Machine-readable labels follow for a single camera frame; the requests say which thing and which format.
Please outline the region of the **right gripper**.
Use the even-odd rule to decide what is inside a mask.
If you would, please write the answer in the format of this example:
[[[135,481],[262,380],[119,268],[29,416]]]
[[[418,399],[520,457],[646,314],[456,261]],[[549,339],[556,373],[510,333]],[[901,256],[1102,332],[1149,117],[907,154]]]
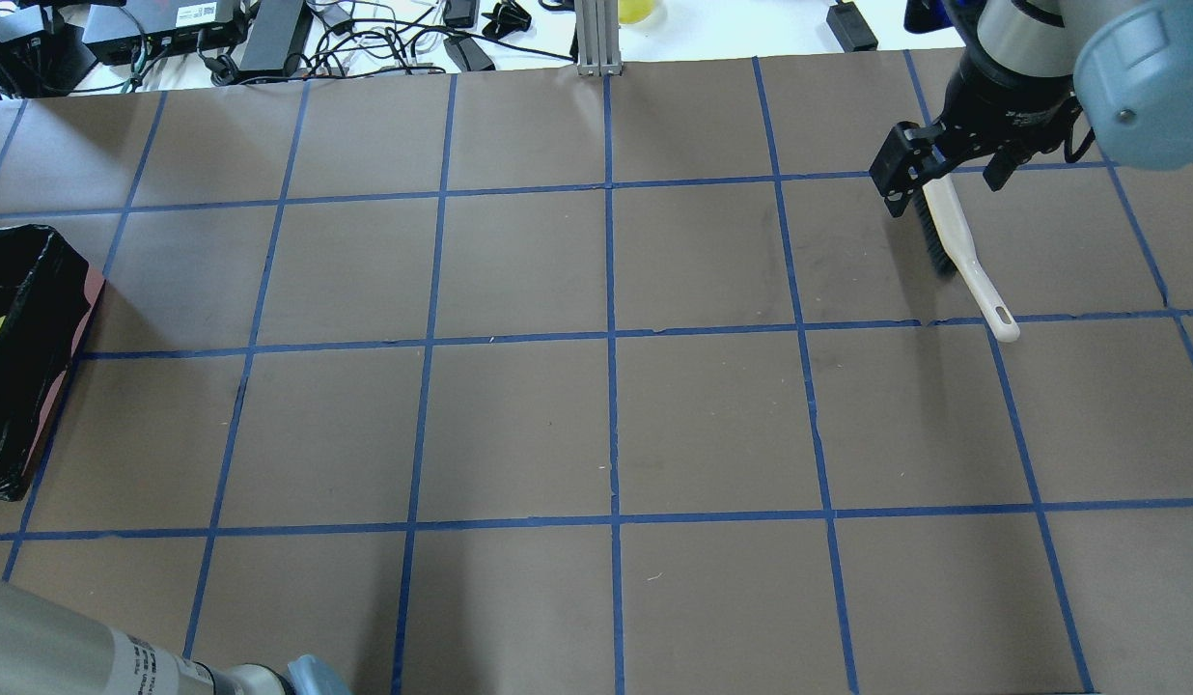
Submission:
[[[1078,118],[1069,76],[1033,76],[968,48],[948,80],[937,122],[897,122],[869,168],[884,206],[901,217],[925,184],[948,176],[950,159],[989,155],[982,176],[1003,190],[1020,166],[1064,144]]]

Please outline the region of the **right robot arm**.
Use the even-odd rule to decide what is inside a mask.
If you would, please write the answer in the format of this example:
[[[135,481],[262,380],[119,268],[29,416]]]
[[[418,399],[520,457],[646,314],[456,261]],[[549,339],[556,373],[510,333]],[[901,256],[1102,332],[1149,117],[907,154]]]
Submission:
[[[1193,1],[910,1],[902,25],[956,27],[964,51],[937,119],[895,124],[874,156],[889,215],[973,159],[990,190],[1092,145],[1139,170],[1193,165]]]

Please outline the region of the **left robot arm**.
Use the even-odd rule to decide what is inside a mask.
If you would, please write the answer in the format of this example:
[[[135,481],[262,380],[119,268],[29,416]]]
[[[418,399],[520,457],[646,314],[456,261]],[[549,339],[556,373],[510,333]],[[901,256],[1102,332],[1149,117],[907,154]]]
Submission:
[[[336,670],[302,654],[288,672],[227,670],[130,637],[0,581],[0,694],[350,694]]]

